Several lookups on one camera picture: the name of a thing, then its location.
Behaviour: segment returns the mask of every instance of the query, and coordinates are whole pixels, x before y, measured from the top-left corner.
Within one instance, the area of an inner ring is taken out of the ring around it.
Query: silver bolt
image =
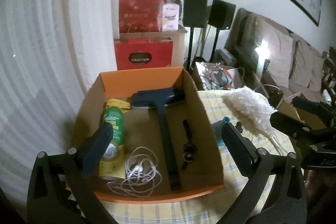
[[[312,145],[310,146],[310,148],[311,148],[312,150],[314,150],[314,151],[317,151],[317,146],[314,145],[314,144],[312,144]]]
[[[296,159],[296,154],[294,152],[289,152],[289,156],[292,158],[292,159]]]
[[[71,147],[71,148],[68,150],[68,154],[70,154],[70,155],[73,155],[73,154],[75,154],[76,152],[77,152],[77,149],[74,148],[74,147]]]
[[[37,157],[39,159],[42,159],[45,156],[45,153],[43,151],[41,151],[40,153],[37,154]]]
[[[267,154],[267,150],[265,148],[258,148],[258,153],[260,155],[266,155]]]

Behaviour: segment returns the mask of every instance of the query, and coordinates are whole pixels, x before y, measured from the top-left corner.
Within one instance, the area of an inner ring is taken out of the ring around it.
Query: red box
[[[173,41],[170,38],[115,40],[118,70],[160,68],[171,65]]]
[[[119,31],[160,32],[164,0],[119,0]]]

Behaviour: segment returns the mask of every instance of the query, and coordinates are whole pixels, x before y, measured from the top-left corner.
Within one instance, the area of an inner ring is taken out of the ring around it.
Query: curtain fold
[[[117,68],[111,3],[0,0],[0,187],[16,207],[37,153],[68,149],[85,93]]]

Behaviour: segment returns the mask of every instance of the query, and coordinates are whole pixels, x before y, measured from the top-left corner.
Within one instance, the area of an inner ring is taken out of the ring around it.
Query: tablecloth
[[[199,91],[199,96],[204,104],[211,123],[230,118],[231,122],[241,121],[244,137],[249,138],[256,148],[264,147],[271,154],[280,153],[266,134],[256,129],[252,120],[233,108],[227,97],[230,91],[210,90]],[[289,138],[279,132],[278,140],[287,151],[294,151]],[[109,213],[118,223],[216,223],[230,208],[247,183],[247,178],[241,176],[236,164],[225,146],[219,147],[223,165],[225,189],[215,193],[186,200],[183,202],[161,204],[121,204],[102,202]],[[253,214],[259,213],[271,189],[274,175],[270,176],[265,190],[254,209]]]

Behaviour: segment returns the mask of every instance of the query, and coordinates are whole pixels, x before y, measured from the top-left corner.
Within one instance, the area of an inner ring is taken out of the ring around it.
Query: earphones
[[[144,153],[135,155],[135,152],[141,149],[149,151],[154,156],[155,161]],[[137,164],[130,166],[131,160],[137,162]],[[158,158],[154,152],[147,147],[139,146],[125,162],[126,178],[115,178],[115,180],[108,182],[107,186],[113,193],[119,195],[150,196],[154,188],[162,181],[162,175],[156,169],[157,165]]]

